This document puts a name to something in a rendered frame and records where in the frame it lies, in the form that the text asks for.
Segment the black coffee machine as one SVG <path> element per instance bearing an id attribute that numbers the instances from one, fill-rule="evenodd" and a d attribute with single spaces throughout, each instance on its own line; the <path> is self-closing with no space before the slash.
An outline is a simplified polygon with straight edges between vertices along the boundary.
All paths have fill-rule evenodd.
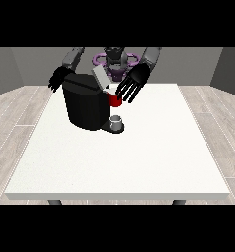
<path id="1" fill-rule="evenodd" d="M 110 122 L 108 92 L 100 88 L 94 75 L 70 73 L 64 78 L 62 90 L 68 118 L 75 126 L 90 131 L 105 130 L 112 134 L 124 131 Z"/>

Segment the pale grey machine lid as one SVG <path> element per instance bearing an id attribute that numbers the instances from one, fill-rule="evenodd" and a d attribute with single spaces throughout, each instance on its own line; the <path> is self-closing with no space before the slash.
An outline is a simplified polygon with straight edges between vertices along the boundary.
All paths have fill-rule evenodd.
<path id="1" fill-rule="evenodd" d="M 98 65 L 98 66 L 94 67 L 92 69 L 92 73 L 95 76 L 95 78 L 96 78 L 98 84 L 100 85 L 100 87 L 103 90 L 105 90 L 109 86 L 110 80 L 109 80 L 103 66 Z"/>

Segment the red pod holder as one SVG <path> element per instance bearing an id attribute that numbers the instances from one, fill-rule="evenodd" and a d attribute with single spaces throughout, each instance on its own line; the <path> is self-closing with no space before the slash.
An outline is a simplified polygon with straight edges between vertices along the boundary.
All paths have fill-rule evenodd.
<path id="1" fill-rule="evenodd" d="M 117 94 L 109 94 L 108 99 L 109 99 L 109 105 L 112 107 L 118 107 L 122 104 L 122 99 L 117 98 Z"/>

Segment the grey trunk with purple rings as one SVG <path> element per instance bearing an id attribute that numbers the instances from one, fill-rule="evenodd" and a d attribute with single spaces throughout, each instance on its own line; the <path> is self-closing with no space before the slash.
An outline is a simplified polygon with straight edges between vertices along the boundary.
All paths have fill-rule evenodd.
<path id="1" fill-rule="evenodd" d="M 140 59 L 138 54 L 127 53 L 124 47 L 105 47 L 103 53 L 93 57 L 92 63 L 94 66 L 102 65 L 113 82 L 121 82 Z"/>

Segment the small grey cup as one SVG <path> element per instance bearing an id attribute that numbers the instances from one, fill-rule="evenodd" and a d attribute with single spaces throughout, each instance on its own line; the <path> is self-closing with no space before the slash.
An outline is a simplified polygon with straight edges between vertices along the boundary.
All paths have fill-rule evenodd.
<path id="1" fill-rule="evenodd" d="M 113 130 L 113 131 L 118 131 L 121 129 L 122 127 L 122 119 L 119 115 L 112 115 L 110 118 L 109 118 L 109 121 L 110 121 L 110 128 Z"/>

